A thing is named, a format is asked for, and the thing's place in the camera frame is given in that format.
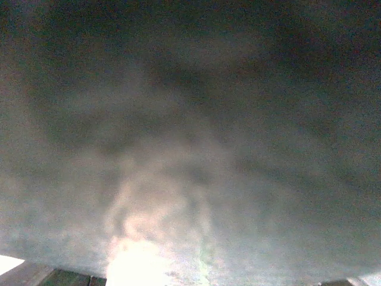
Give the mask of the black sunglasses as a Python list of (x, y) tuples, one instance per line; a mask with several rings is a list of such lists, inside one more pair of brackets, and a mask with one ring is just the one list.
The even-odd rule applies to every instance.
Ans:
[(2, 1), (1, 253), (150, 283), (380, 271), (380, 2)]

